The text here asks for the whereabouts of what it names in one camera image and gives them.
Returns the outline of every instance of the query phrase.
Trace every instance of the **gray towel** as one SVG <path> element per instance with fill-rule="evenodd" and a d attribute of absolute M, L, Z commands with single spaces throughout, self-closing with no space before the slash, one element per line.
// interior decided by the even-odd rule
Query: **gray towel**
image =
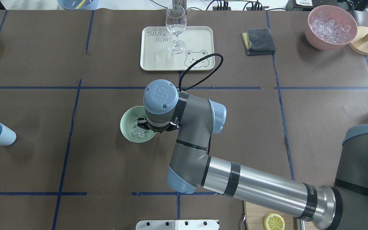
<path fill-rule="evenodd" d="M 269 28 L 249 29 L 241 33 L 241 38 L 248 56 L 275 53 L 275 43 Z"/>

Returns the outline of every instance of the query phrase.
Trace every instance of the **bear drawing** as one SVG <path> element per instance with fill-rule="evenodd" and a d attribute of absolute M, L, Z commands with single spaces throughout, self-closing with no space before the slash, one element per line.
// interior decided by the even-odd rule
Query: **bear drawing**
<path fill-rule="evenodd" d="M 192 52 L 191 50 L 188 50 L 185 52 L 185 55 L 187 55 L 187 58 L 185 59 L 185 65 L 187 67 L 191 66 L 195 61 L 197 61 L 200 58 L 203 58 L 207 55 L 207 51 L 202 50 L 200 52 Z M 200 63 L 196 64 L 193 68 L 197 69 L 206 69 L 209 65 L 208 59 L 205 59 L 201 61 Z"/>

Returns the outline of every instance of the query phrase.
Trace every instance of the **black box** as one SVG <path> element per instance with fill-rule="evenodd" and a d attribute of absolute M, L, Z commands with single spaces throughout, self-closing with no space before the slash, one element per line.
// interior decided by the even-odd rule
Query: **black box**
<path fill-rule="evenodd" d="M 322 5 L 337 6 L 337 0 L 289 0 L 286 9 L 289 11 L 311 11 Z"/>

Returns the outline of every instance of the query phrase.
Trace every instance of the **blue bowl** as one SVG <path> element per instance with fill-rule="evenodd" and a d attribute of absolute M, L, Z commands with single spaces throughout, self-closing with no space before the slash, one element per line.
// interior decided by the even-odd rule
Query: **blue bowl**
<path fill-rule="evenodd" d="M 57 0 L 59 5 L 63 8 L 63 9 L 75 9 L 76 6 L 79 5 L 79 3 L 82 0 Z M 99 0 L 86 0 L 85 4 L 83 4 L 83 7 L 76 9 L 76 10 L 95 10 L 97 9 L 99 5 Z"/>

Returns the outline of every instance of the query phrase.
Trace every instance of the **white bracket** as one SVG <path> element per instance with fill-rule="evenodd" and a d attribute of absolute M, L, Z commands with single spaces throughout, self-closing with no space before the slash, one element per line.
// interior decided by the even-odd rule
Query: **white bracket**
<path fill-rule="evenodd" d="M 219 230 L 218 220 L 147 220 L 139 221 L 136 230 Z"/>

